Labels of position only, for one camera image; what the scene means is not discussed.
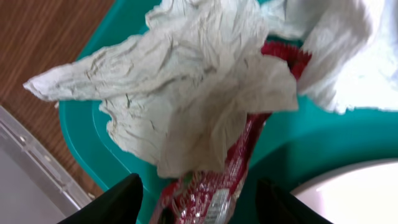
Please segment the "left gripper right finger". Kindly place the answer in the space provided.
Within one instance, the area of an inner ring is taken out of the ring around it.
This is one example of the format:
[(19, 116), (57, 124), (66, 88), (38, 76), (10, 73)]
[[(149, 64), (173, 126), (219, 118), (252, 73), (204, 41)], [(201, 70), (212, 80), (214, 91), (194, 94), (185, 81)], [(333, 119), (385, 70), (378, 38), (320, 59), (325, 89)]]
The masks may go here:
[(331, 224), (267, 178), (257, 181), (255, 204), (260, 224)]

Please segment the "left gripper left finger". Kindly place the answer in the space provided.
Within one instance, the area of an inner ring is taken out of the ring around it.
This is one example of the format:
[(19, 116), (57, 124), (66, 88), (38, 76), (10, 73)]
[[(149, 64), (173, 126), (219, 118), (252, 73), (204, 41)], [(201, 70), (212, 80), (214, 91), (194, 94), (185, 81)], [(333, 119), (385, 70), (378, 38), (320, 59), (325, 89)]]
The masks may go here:
[(135, 224), (142, 199), (142, 180), (130, 174), (59, 224)]

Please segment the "red snack wrapper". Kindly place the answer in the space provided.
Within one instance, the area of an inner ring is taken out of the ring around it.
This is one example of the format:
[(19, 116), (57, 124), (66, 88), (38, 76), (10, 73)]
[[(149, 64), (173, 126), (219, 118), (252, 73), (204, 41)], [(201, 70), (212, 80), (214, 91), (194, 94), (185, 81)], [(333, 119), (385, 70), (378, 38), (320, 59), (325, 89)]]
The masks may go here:
[(221, 171), (197, 168), (163, 191), (151, 223), (227, 223), (248, 174), (263, 125), (275, 111), (298, 108), (296, 82), (312, 55), (294, 45), (265, 42), (238, 68), (245, 87), (217, 118), (208, 148), (224, 153)]

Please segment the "grey paper napkin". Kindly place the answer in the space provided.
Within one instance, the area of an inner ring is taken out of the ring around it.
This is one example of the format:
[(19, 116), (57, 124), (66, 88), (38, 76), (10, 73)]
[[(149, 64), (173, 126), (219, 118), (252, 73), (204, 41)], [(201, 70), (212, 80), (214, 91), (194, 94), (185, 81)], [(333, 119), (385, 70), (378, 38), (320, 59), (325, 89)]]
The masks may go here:
[(162, 1), (147, 32), (28, 80), (44, 101), (98, 100), (107, 131), (160, 177), (221, 171), (249, 114), (296, 110), (287, 63), (264, 56), (257, 1)]

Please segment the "white tissue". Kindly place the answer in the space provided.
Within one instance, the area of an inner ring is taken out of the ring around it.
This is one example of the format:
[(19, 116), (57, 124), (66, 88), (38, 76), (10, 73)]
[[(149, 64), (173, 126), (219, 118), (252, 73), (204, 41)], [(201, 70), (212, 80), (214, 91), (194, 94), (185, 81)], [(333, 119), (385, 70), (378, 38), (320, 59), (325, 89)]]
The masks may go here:
[(271, 34), (312, 57), (297, 91), (326, 111), (397, 111), (397, 0), (271, 0)]

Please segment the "large white plate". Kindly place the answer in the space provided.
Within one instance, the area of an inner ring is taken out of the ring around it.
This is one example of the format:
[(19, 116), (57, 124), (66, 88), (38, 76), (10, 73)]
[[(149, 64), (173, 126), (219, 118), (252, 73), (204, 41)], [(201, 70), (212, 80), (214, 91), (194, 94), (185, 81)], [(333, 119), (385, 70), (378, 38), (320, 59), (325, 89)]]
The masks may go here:
[(291, 194), (332, 223), (397, 224), (397, 159), (341, 167)]

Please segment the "teal plastic serving tray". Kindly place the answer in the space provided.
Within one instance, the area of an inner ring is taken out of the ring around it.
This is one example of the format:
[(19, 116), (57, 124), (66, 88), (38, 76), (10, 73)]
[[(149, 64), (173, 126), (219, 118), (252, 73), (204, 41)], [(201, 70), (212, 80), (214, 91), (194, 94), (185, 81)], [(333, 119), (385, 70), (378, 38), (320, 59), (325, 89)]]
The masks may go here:
[[(396, 113), (356, 110), (340, 116), (304, 98), (299, 104), (297, 112), (273, 115), (263, 130), (239, 208), (254, 207), (256, 180), (265, 175), (298, 190), (304, 181), (332, 168), (397, 157)], [(106, 130), (109, 116), (100, 110), (100, 102), (63, 101), (59, 112), (69, 149), (102, 188), (109, 189), (131, 172), (140, 175), (144, 198), (137, 221), (155, 223), (158, 216), (152, 209), (167, 181), (158, 178), (154, 166), (111, 140)]]

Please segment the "clear plastic bin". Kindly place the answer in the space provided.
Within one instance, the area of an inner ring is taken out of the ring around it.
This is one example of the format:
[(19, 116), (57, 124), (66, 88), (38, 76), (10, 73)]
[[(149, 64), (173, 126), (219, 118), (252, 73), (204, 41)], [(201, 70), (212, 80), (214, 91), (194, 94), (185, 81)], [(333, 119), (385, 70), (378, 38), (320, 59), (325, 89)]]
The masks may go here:
[(58, 161), (1, 109), (1, 223), (58, 223), (92, 199)]

